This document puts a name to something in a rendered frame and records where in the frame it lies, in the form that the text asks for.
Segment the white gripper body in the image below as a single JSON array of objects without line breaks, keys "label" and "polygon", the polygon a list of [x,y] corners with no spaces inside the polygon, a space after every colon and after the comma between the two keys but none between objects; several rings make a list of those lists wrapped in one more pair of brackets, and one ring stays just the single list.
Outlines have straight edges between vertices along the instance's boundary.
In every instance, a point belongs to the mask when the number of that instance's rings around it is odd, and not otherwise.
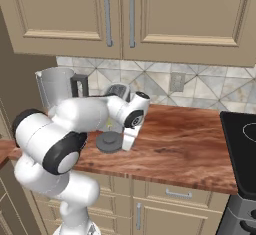
[{"label": "white gripper body", "polygon": [[141,125],[135,126],[134,128],[125,128],[124,129],[123,142],[122,142],[123,150],[129,151],[132,148],[132,146],[139,134],[140,129],[141,129]]}]

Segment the dark grey round blender lid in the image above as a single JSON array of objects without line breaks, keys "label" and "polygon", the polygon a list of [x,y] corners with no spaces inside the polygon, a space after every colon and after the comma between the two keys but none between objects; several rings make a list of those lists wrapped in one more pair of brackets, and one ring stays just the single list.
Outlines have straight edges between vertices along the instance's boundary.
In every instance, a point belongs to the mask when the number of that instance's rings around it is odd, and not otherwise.
[{"label": "dark grey round blender lid", "polygon": [[96,137],[97,148],[107,154],[115,153],[122,149],[122,135],[115,131],[103,132]]}]

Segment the beige drawer front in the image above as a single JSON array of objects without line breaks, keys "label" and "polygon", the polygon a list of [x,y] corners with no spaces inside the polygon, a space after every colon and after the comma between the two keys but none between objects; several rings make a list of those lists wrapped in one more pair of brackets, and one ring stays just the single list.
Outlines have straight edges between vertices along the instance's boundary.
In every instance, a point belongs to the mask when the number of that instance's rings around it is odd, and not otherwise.
[{"label": "beige drawer front", "polygon": [[[184,199],[179,197],[172,197],[166,195],[165,191],[168,188],[172,192],[187,194],[188,192],[192,192],[192,199]],[[149,198],[159,199],[164,201],[176,201],[182,202],[187,205],[199,205],[202,207],[206,207],[211,198],[211,193],[204,190],[168,185],[168,184],[160,184],[154,182],[147,183],[147,193],[146,195]]]},{"label": "beige drawer front", "polygon": [[86,175],[97,180],[103,192],[115,193],[125,196],[130,195],[130,180],[127,178],[95,174],[90,172],[86,172]]}]

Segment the silver toaster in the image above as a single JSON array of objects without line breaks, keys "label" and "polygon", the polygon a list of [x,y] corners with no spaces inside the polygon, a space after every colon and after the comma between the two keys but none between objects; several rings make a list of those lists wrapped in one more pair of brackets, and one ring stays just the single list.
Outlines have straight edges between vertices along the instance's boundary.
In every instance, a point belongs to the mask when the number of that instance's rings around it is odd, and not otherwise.
[{"label": "silver toaster", "polygon": [[103,96],[106,96],[109,94],[115,94],[118,97],[120,97],[121,99],[129,102],[131,89],[130,89],[129,85],[121,83],[121,82],[112,83],[112,84],[106,86],[102,91]]}]

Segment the beige base cupboard door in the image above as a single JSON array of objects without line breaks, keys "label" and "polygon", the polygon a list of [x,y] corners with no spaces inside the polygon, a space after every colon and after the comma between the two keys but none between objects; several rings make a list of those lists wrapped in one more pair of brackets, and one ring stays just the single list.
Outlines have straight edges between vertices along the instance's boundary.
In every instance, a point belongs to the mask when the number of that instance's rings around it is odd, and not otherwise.
[{"label": "beige base cupboard door", "polygon": [[[141,228],[136,229],[136,205],[141,203]],[[177,204],[134,200],[134,235],[211,235],[208,216]]]},{"label": "beige base cupboard door", "polygon": [[[34,193],[33,197],[48,235],[61,225],[60,201]],[[128,196],[101,194],[88,208],[89,217],[99,227],[102,235],[132,235],[131,199]]]}]

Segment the black hob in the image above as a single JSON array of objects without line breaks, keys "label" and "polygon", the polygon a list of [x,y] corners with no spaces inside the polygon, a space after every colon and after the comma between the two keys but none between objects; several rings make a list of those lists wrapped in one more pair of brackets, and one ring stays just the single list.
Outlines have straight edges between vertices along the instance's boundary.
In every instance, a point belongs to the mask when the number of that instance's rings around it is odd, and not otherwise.
[{"label": "black hob", "polygon": [[256,200],[256,114],[222,111],[220,120],[238,193]]}]

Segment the grey oven front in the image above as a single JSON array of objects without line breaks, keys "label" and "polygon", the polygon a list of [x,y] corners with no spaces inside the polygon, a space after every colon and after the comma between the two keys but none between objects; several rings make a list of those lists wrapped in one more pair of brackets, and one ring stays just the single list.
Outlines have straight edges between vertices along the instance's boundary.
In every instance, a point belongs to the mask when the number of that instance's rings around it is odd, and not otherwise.
[{"label": "grey oven front", "polygon": [[232,195],[216,235],[256,235],[256,201]]}]

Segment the grey wall socket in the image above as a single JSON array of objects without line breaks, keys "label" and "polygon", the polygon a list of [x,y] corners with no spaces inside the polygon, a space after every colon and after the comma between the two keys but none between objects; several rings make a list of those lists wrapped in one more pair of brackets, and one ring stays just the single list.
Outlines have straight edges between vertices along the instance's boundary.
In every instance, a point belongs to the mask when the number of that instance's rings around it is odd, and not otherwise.
[{"label": "grey wall socket", "polygon": [[185,84],[185,74],[173,72],[171,74],[170,90],[172,92],[182,92]]}]

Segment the beige wall cupboard door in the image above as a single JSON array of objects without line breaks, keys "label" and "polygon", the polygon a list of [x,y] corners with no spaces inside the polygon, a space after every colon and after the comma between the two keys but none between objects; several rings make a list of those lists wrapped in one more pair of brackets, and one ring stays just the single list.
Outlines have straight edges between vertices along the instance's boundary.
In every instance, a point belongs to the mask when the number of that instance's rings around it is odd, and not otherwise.
[{"label": "beige wall cupboard door", "polygon": [[120,0],[110,0],[111,47],[106,44],[104,0],[0,0],[0,7],[16,53],[121,57]]},{"label": "beige wall cupboard door", "polygon": [[123,58],[252,67],[256,0],[135,0],[129,45],[129,0],[122,0]]}]

